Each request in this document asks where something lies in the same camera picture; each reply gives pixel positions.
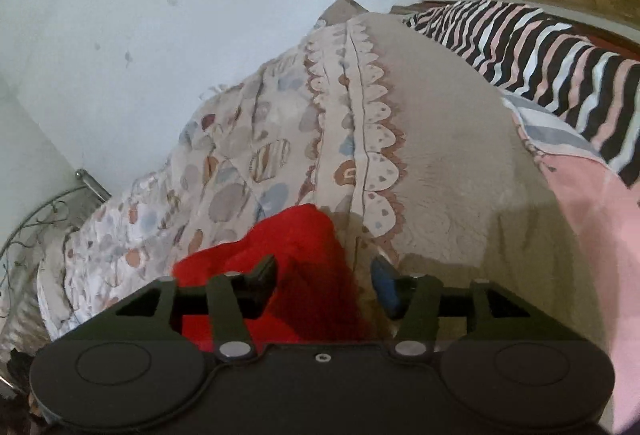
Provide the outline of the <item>red long-sleeve sweater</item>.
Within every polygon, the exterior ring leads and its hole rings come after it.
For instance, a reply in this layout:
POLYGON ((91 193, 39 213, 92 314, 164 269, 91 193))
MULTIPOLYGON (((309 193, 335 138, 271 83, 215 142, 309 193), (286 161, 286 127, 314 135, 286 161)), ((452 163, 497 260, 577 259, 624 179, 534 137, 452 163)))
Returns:
POLYGON ((223 273, 249 273, 268 255, 276 259, 278 284, 262 315, 245 321, 258 351, 268 344, 373 339, 332 221, 311 204, 259 221, 239 241, 189 255, 172 268, 172 275, 182 287, 200 287, 223 273))

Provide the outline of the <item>metal wrought headboard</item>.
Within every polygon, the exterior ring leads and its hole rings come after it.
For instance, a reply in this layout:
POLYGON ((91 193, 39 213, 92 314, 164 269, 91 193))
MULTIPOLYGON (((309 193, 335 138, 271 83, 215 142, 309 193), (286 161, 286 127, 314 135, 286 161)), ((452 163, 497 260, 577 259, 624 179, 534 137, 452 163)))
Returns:
POLYGON ((37 273, 44 252, 58 233, 78 229, 110 192, 85 169, 77 184, 51 196, 29 212, 1 247, 1 363, 11 351, 29 355, 49 342, 37 297, 37 273))

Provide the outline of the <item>patterned heart print quilt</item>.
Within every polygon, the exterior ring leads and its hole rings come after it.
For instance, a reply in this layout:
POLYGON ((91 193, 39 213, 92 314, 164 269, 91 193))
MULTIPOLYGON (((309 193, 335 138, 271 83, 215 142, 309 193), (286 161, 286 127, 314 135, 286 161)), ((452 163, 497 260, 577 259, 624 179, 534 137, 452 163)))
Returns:
POLYGON ((380 329, 369 265, 383 254, 450 285, 490 279, 605 341, 575 233, 498 90, 398 17, 346 2, 204 102, 159 169, 52 239, 37 283, 49 337, 305 204, 380 329))

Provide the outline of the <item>black white pink striped sheet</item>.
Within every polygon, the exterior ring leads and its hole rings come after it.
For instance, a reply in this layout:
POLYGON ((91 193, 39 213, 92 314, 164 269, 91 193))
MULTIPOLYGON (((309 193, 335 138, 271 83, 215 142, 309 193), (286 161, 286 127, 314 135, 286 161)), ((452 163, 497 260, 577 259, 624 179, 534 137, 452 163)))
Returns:
POLYGON ((639 63, 540 8, 473 0, 406 17, 491 85, 559 117, 627 187, 639 182, 639 63))

